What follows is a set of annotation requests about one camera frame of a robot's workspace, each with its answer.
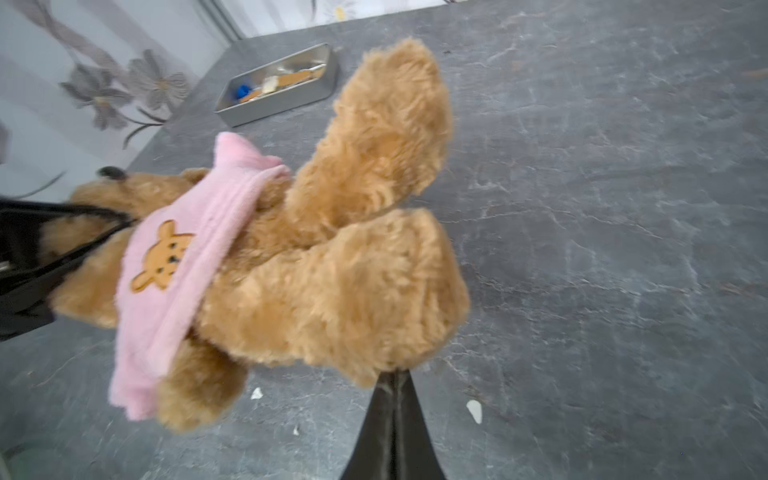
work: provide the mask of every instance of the white object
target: white object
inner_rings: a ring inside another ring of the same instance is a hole
[[[264,78],[264,83],[261,84],[261,94],[271,94],[277,91],[277,87],[280,85],[280,81],[276,76]]]
[[[470,400],[467,402],[467,410],[472,414],[472,418],[475,419],[475,423],[480,425],[482,423],[482,405],[477,400]]]

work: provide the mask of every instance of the silver metal box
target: silver metal box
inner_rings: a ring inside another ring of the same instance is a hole
[[[235,92],[241,85],[247,85],[253,90],[261,86],[267,77],[293,73],[319,65],[326,67],[323,74],[318,78],[292,85],[271,94],[265,94],[242,104],[235,97]],[[338,72],[339,61],[330,45],[327,43],[316,45],[239,74],[229,80],[224,91],[219,95],[214,111],[230,127],[246,124],[249,121],[268,117],[328,97],[333,93]]]

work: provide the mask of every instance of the teddy bear's leg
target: teddy bear's leg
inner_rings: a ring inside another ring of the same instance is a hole
[[[413,39],[368,53],[334,110],[286,199],[297,225],[331,233],[420,193],[442,168],[452,134],[437,62]]]
[[[432,355],[464,322],[468,302],[437,220],[427,210],[394,210],[280,253],[241,281],[223,274],[197,331],[236,357],[303,359],[367,386],[381,371]]]
[[[118,325],[114,294],[118,291],[123,253],[133,230],[127,228],[112,235],[67,275],[48,298],[56,313],[102,328],[113,329]]]
[[[157,419],[175,432],[212,423],[240,396],[247,376],[226,353],[189,335],[157,387]]]

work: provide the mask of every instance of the pink shirt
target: pink shirt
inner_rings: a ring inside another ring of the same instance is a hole
[[[240,135],[217,136],[214,168],[168,207],[136,228],[115,295],[120,322],[109,399],[142,420],[156,408],[167,375],[200,301],[264,184],[290,174]]]

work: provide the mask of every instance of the gray table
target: gray table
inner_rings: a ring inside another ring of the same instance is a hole
[[[448,477],[768,478],[767,25],[758,1],[480,0],[255,38],[132,168],[208,165],[237,73],[327,41],[343,81],[365,50],[422,38],[457,128],[412,204],[445,225],[474,302],[414,374]],[[298,168],[330,106],[237,130]],[[113,348],[67,320],[1,344],[0,449],[37,445],[36,478],[333,479],[370,395],[255,368],[262,399],[174,436],[108,406]]]

